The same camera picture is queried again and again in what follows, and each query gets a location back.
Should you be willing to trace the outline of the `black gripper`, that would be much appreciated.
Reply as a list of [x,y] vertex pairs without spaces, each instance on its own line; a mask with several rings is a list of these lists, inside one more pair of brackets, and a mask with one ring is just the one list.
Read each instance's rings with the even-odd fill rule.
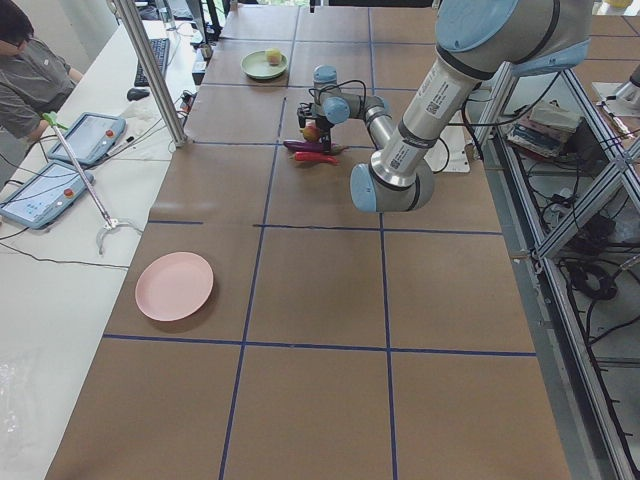
[[319,142],[325,145],[331,144],[331,124],[316,112],[312,103],[300,103],[297,108],[297,118],[300,130],[306,125],[315,125],[322,132]]

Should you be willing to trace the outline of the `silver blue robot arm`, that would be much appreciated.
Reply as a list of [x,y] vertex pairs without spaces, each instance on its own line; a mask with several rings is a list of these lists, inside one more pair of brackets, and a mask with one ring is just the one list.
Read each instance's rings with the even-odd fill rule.
[[576,66],[586,58],[590,31],[585,1],[447,1],[435,26],[435,62],[399,122],[381,98],[344,92],[335,68],[320,65],[299,124],[318,127],[329,146],[332,127],[362,120],[377,149],[352,169],[353,204],[363,212],[419,209],[434,191],[425,156],[472,90],[503,63],[517,77]]

